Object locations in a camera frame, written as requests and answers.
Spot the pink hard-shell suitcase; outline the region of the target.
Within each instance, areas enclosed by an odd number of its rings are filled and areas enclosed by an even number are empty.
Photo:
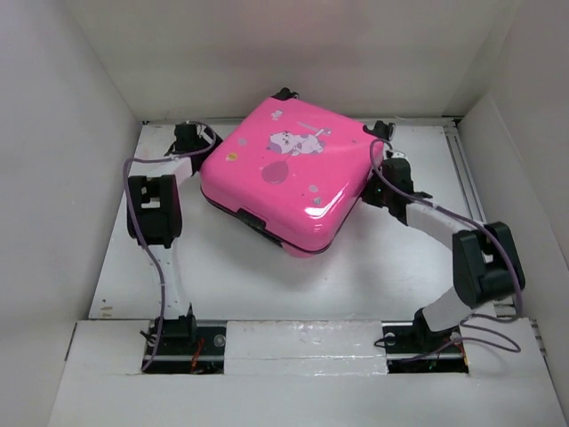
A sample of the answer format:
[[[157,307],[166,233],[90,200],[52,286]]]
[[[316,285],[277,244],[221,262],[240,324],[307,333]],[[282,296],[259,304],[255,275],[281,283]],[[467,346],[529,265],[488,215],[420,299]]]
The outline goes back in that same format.
[[[205,199],[289,254],[326,251],[360,198],[395,125],[373,126],[300,100],[264,100],[200,168]]]

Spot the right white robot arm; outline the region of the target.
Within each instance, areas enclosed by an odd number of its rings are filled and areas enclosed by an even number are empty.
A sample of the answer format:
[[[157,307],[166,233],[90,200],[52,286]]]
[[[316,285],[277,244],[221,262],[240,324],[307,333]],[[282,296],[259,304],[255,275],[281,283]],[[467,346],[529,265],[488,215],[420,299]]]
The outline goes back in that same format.
[[[509,226],[482,223],[455,213],[413,190],[411,167],[403,157],[378,164],[362,200],[389,214],[406,227],[419,230],[452,253],[452,287],[434,302],[418,309],[409,336],[421,350],[432,350],[455,327],[476,316],[489,303],[512,297],[518,318],[523,311],[525,276]]]

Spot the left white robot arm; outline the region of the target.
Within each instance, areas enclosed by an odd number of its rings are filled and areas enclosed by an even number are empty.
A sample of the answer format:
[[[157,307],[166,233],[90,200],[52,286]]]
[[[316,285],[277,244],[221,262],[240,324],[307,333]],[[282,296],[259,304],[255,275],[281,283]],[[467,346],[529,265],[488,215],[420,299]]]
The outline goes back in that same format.
[[[123,182],[127,231],[146,253],[159,286],[159,314],[145,337],[153,359],[169,343],[178,352],[197,345],[196,318],[181,283],[176,242],[182,232],[179,186],[199,171],[220,142],[199,121],[174,126],[174,142],[159,158],[124,161]]]

